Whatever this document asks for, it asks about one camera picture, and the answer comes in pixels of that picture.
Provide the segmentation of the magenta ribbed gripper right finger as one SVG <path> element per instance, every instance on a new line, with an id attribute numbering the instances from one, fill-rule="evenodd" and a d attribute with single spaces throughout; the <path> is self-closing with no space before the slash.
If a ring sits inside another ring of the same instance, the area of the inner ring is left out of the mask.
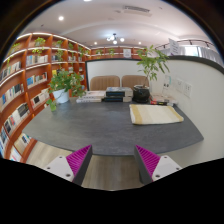
<path id="1" fill-rule="evenodd" d="M 159 156 L 139 145 L 134 148 L 134 157 L 138 165 L 140 181 L 144 185 L 181 170 L 181 167 L 168 155 Z"/>

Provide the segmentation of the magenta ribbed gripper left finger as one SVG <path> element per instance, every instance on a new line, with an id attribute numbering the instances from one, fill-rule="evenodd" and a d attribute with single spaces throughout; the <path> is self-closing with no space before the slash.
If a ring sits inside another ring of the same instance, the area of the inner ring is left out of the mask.
<path id="1" fill-rule="evenodd" d="M 81 186 L 93 151 L 88 145 L 68 156 L 58 156 L 52 160 L 44 169 L 54 175 Z"/>

